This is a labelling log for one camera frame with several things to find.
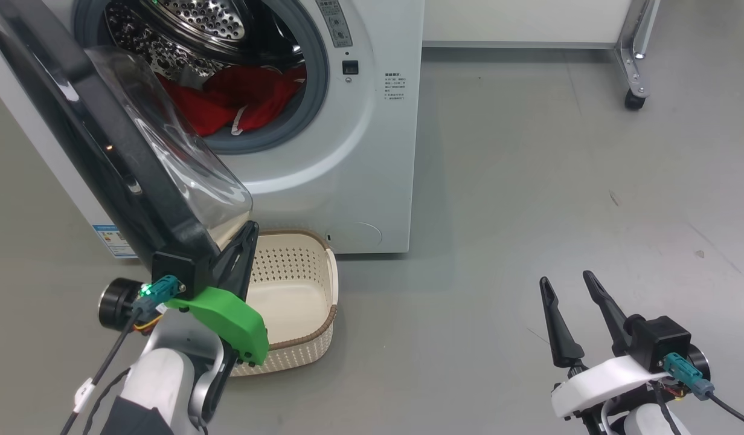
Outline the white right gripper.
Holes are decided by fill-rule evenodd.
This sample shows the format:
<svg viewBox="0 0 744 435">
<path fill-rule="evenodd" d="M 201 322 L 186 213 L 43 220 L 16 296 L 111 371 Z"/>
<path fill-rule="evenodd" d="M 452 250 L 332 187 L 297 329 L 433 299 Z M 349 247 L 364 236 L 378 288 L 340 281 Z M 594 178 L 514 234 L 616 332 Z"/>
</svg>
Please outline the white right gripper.
<svg viewBox="0 0 744 435">
<path fill-rule="evenodd" d="M 631 336 L 625 331 L 626 314 L 621 311 L 595 274 L 590 270 L 583 272 L 583 279 L 592 301 L 599 307 L 612 339 L 612 353 L 623 356 L 631 345 Z M 614 402 L 619 396 L 642 387 L 650 381 L 669 378 L 669 372 L 652 373 L 640 366 L 631 356 L 616 357 L 590 369 L 583 369 L 582 347 L 574 341 L 570 330 L 558 308 L 558 298 L 546 276 L 539 281 L 544 320 L 552 361 L 555 367 L 581 369 L 582 371 L 560 383 L 551 392 L 554 415 L 559 418 L 575 416 L 608 402 L 617 410 L 620 405 Z"/>
</svg>

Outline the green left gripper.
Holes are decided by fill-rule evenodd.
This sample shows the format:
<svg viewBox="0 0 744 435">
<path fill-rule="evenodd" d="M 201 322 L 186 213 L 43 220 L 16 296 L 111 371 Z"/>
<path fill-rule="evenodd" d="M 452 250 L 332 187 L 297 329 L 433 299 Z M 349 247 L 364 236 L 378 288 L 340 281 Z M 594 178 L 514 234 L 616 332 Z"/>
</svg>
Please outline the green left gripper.
<svg viewBox="0 0 744 435">
<path fill-rule="evenodd" d="M 248 221 L 232 237 L 213 262 L 213 287 L 192 300 L 175 297 L 165 303 L 170 309 L 189 309 L 198 322 L 231 345 L 250 366 L 262 366 L 269 350 L 264 319 L 245 302 L 259 232 L 258 223 Z"/>
</svg>

